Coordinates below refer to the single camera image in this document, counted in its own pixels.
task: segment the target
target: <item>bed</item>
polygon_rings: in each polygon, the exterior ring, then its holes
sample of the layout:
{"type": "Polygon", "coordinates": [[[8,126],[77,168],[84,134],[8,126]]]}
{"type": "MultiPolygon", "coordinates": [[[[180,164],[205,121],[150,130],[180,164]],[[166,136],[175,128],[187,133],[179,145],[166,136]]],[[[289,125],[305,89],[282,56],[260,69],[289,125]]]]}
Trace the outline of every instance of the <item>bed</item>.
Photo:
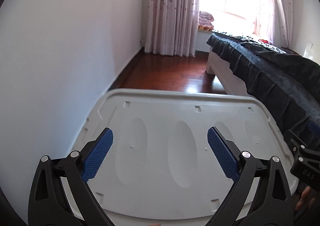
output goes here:
{"type": "Polygon", "coordinates": [[[320,150],[320,141],[308,129],[320,125],[320,66],[300,55],[248,36],[214,31],[207,72],[215,74],[227,94],[252,96],[272,114],[282,133],[291,129],[305,144],[320,150]]]}

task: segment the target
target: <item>baseboard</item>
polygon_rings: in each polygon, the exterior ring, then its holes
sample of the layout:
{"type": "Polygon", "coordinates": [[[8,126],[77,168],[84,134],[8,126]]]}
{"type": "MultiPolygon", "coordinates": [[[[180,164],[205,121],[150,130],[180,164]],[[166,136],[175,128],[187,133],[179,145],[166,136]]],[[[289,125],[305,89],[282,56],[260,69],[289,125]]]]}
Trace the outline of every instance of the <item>baseboard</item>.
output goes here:
{"type": "Polygon", "coordinates": [[[136,66],[140,57],[144,54],[144,47],[131,59],[127,66],[122,70],[119,76],[115,79],[108,91],[120,88],[121,84],[126,80],[132,69],[136,66]]]}

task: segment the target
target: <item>white wall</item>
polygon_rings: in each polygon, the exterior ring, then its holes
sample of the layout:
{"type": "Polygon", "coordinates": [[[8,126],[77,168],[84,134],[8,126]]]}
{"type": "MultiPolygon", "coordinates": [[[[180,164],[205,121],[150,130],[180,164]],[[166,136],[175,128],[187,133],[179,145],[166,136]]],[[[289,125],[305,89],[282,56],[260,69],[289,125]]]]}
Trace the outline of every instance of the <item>white wall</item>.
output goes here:
{"type": "Polygon", "coordinates": [[[140,49],[141,0],[5,0],[0,8],[0,185],[26,221],[43,155],[65,157],[140,49]]]}
{"type": "Polygon", "coordinates": [[[210,46],[207,44],[207,40],[211,34],[211,32],[198,30],[196,38],[196,51],[210,52],[210,46]]]}
{"type": "Polygon", "coordinates": [[[319,43],[320,3],[318,0],[293,0],[291,49],[303,55],[308,43],[319,43]]]}

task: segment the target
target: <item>plastic storage box lid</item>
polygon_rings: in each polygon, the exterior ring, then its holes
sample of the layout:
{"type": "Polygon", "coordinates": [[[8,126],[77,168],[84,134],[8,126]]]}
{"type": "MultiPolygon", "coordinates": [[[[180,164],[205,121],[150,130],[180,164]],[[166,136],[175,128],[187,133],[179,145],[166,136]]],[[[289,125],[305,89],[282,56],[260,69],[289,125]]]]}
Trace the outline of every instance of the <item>plastic storage box lid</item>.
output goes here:
{"type": "Polygon", "coordinates": [[[208,144],[213,126],[256,158],[278,156],[295,192],[293,156],[269,111],[251,97],[113,90],[98,101],[73,149],[112,129],[114,143],[88,184],[115,224],[205,225],[233,184],[208,144]]]}

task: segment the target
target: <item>human hand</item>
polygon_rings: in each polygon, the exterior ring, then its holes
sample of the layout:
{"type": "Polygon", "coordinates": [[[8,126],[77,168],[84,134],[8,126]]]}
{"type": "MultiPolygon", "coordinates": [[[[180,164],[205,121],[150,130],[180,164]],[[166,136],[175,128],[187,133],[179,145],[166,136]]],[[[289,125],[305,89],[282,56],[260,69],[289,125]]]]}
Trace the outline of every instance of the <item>human hand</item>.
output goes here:
{"type": "MultiPolygon", "coordinates": [[[[305,188],[305,190],[303,191],[303,193],[301,194],[301,198],[299,200],[299,202],[296,205],[296,211],[300,210],[302,208],[302,206],[305,204],[305,202],[308,199],[308,196],[310,195],[311,192],[311,187],[307,186],[305,188]]],[[[315,202],[316,198],[312,198],[310,203],[309,203],[309,208],[311,207],[311,205],[313,205],[313,203],[315,202]]]]}

